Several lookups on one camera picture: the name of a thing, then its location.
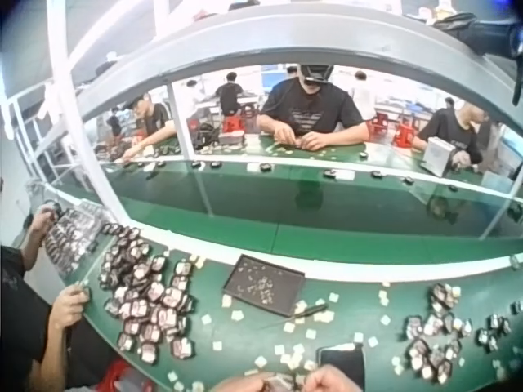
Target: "red stool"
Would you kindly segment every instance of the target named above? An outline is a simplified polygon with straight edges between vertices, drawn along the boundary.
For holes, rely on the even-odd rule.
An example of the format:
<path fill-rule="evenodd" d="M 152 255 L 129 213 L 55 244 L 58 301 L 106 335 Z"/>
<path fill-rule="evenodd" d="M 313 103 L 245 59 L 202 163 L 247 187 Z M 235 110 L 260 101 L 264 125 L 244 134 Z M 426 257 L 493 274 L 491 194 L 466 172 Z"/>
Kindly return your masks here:
<path fill-rule="evenodd" d="M 414 139 L 414 128 L 405 124 L 400 124 L 398 130 L 394 135 L 392 143 L 402 149 L 409 149 L 412 147 L 412 140 Z"/>
<path fill-rule="evenodd" d="M 223 119 L 223 133 L 243 131 L 244 122 L 240 116 L 226 116 Z"/>
<path fill-rule="evenodd" d="M 372 120 L 372 132 L 387 133 L 389 128 L 389 116 L 384 113 L 376 113 L 376 117 Z"/>

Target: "screwdriver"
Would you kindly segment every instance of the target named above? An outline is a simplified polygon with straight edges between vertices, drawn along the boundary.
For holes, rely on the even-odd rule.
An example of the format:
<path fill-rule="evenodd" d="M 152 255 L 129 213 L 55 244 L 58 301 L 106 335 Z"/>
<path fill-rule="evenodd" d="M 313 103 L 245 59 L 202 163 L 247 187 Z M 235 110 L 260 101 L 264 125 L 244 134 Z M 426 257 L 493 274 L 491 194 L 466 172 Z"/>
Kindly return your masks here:
<path fill-rule="evenodd" d="M 286 322 L 288 322 L 290 320 L 294 320 L 294 319 L 301 319 L 301 318 L 304 318 L 304 317 L 310 317 L 310 316 L 312 316 L 312 315 L 314 315 L 316 313 L 324 312 L 328 308 L 329 308 L 329 304 L 321 304 L 321 305 L 309 306 L 308 308 L 306 308 L 305 310 L 303 310 L 300 313 L 296 313 L 296 314 L 294 314 L 293 316 L 291 316 L 289 318 L 286 318 L 284 320 L 280 320 L 277 323 L 272 323 L 272 324 L 266 325 L 265 327 L 262 327 L 260 329 L 274 327 L 276 325 L 280 325 L 280 324 L 286 323 Z"/>

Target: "hair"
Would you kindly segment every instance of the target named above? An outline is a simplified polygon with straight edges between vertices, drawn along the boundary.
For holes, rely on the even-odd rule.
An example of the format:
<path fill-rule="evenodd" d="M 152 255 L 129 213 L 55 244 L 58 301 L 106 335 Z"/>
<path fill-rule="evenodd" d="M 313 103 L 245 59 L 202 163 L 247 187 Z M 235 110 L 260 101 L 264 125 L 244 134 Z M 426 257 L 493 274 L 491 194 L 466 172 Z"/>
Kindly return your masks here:
<path fill-rule="evenodd" d="M 236 72 L 229 72 L 226 76 L 227 82 L 236 82 L 237 76 Z"/>
<path fill-rule="evenodd" d="M 363 71 L 356 72 L 354 76 L 358 80 L 367 80 L 367 74 Z"/>
<path fill-rule="evenodd" d="M 447 97 L 445 98 L 445 102 L 446 102 L 447 104 L 449 104 L 450 107 L 452 107 L 452 108 L 454 107 L 454 100 L 453 100 L 451 97 L 447 96 Z"/>
<path fill-rule="evenodd" d="M 287 67 L 287 74 L 289 74 L 289 75 L 297 74 L 297 66 L 291 65 L 291 66 Z"/>

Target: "phone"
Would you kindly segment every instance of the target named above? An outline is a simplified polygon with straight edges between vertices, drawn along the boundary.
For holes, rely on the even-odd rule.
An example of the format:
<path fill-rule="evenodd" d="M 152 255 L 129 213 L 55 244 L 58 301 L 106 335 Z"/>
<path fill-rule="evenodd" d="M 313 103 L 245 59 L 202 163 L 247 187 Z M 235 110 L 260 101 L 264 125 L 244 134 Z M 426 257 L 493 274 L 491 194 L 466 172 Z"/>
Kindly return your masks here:
<path fill-rule="evenodd" d="M 335 345 L 318 350 L 318 363 L 332 365 L 354 381 L 365 391 L 365 360 L 361 347 L 353 345 Z"/>

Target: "black tray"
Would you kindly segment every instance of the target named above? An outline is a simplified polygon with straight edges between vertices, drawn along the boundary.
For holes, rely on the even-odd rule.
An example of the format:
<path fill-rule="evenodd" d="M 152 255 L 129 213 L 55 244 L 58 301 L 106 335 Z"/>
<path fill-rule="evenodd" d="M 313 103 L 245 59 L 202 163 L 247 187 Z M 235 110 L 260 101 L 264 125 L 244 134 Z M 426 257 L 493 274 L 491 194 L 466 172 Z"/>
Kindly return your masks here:
<path fill-rule="evenodd" d="M 305 274 L 242 255 L 223 292 L 250 305 L 291 317 Z"/>

